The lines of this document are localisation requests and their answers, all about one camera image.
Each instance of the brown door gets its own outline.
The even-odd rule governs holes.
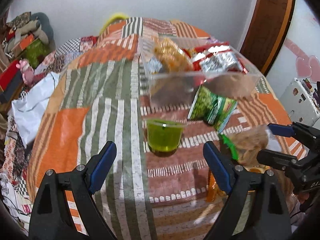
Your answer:
[[[240,52],[267,74],[281,49],[295,0],[257,0]]]

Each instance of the white wall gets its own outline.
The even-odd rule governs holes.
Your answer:
[[[195,25],[217,39],[242,44],[256,0],[14,0],[9,19],[25,12],[44,12],[59,46],[72,38],[98,35],[115,12],[129,16],[179,19]]]
[[[293,41],[308,57],[314,55],[320,58],[320,26],[304,0],[296,0],[286,38]],[[278,98],[293,78],[298,77],[296,59],[297,56],[289,48],[282,46],[267,75],[267,80]]]

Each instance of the pink toy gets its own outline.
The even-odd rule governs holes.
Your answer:
[[[29,61],[27,59],[23,59],[19,61],[20,64],[17,64],[16,67],[20,69],[22,73],[23,82],[29,86],[33,86],[33,77],[35,76],[34,69],[30,66]]]

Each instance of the bed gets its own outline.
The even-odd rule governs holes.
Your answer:
[[[31,202],[44,173],[71,171],[87,163],[107,140],[117,157],[95,203],[118,239],[202,239],[223,206],[206,202],[209,168],[203,144],[217,134],[200,121],[188,121],[190,105],[150,107],[145,73],[137,50],[139,37],[173,35],[209,37],[178,20],[131,17],[108,26],[96,39],[68,41],[37,69],[63,75],[54,90],[31,151],[8,138],[2,172],[16,192]],[[145,120],[164,117],[187,124],[177,151],[153,154],[146,142]],[[262,77],[255,93],[238,102],[225,131],[238,133],[270,122],[289,124],[281,103]],[[8,130],[17,132],[9,116]],[[306,151],[293,138],[278,138],[283,152],[303,158]],[[85,233],[73,196],[67,192],[78,231]]]

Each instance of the white plastic bag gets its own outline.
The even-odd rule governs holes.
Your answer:
[[[50,72],[23,99],[12,101],[12,112],[23,145],[36,138],[49,98],[59,82],[59,74]]]

